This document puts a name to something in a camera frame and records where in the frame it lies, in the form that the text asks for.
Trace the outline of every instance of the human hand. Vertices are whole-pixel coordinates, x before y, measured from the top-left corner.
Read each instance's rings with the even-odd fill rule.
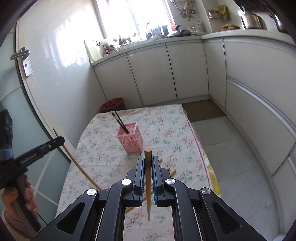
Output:
[[[38,212],[38,207],[36,205],[34,194],[31,189],[31,182],[28,177],[25,175],[25,184],[26,187],[23,192],[23,196],[26,200],[26,208],[33,213]],[[12,206],[12,201],[16,200],[18,196],[17,189],[15,187],[5,188],[4,192],[1,194],[1,200],[5,207],[6,213],[13,219],[22,222],[21,218],[16,213],[15,209]]]

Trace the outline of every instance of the door handle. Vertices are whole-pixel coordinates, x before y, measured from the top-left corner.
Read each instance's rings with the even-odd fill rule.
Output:
[[[29,54],[30,54],[30,50],[26,49],[26,47],[22,47],[20,52],[14,53],[13,55],[10,56],[10,60],[16,59],[18,57],[22,57],[23,59],[26,59],[29,56]]]
[[[30,76],[32,73],[28,58],[29,54],[30,50],[26,49],[26,47],[22,47],[18,53],[14,53],[10,56],[10,60],[17,59],[19,57],[22,58],[22,65],[24,67],[24,72],[27,77]]]

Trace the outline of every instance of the brown floor mat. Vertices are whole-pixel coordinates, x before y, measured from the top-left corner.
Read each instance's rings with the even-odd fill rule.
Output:
[[[182,104],[190,122],[225,116],[225,113],[211,100],[201,100]]]

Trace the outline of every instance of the countertop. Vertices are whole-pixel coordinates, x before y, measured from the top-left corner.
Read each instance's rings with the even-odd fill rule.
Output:
[[[260,30],[260,29],[229,30],[229,31],[221,31],[221,32],[205,34],[202,36],[189,36],[189,37],[175,37],[175,38],[167,38],[167,39],[158,39],[155,41],[146,42],[143,44],[138,44],[136,46],[132,46],[130,48],[126,48],[126,49],[120,50],[116,53],[110,54],[109,56],[103,57],[103,58],[91,63],[91,66],[95,66],[99,63],[102,63],[108,59],[111,59],[111,58],[116,57],[118,55],[124,54],[126,52],[133,51],[133,50],[143,48],[143,47],[156,45],[156,44],[179,42],[179,41],[185,41],[185,40],[209,40],[209,39],[225,38],[225,37],[258,37],[258,38],[264,38],[264,39],[272,39],[272,40],[280,41],[280,42],[283,42],[283,43],[286,43],[289,45],[296,46],[296,44],[294,43],[294,41],[290,35],[280,33],[280,32],[271,32],[271,31]]]

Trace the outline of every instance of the sleeve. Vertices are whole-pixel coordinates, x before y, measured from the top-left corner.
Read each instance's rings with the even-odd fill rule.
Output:
[[[31,238],[25,233],[24,224],[11,218],[5,210],[2,213],[2,220],[16,241],[31,240]]]

